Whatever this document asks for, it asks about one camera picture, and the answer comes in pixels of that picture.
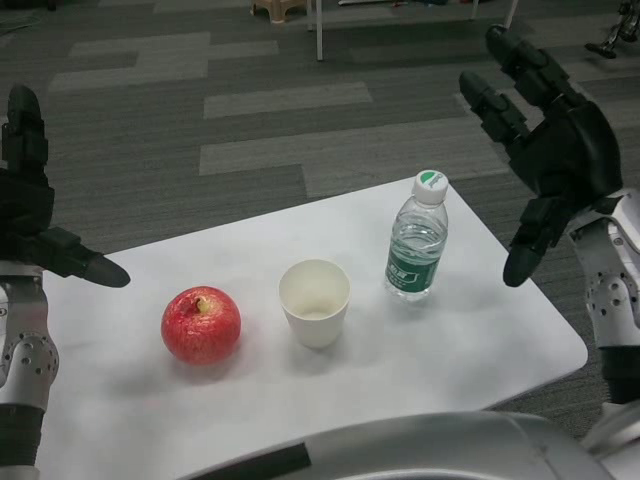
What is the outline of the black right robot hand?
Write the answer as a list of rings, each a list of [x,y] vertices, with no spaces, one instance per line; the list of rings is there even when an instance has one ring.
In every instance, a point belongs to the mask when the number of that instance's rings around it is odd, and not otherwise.
[[[486,47],[515,90],[538,108],[528,128],[511,99],[471,71],[459,88],[489,138],[501,144],[512,172],[535,195],[520,218],[503,270],[509,287],[528,280],[577,214],[622,187],[618,141],[601,109],[574,89],[567,72],[503,25],[491,26]]]

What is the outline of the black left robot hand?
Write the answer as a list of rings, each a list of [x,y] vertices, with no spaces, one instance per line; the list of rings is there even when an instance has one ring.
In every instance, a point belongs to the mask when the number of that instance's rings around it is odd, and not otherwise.
[[[122,288],[130,276],[79,236],[51,225],[55,190],[45,167],[49,143],[36,94],[16,84],[1,128],[1,258],[30,264],[61,277]]]

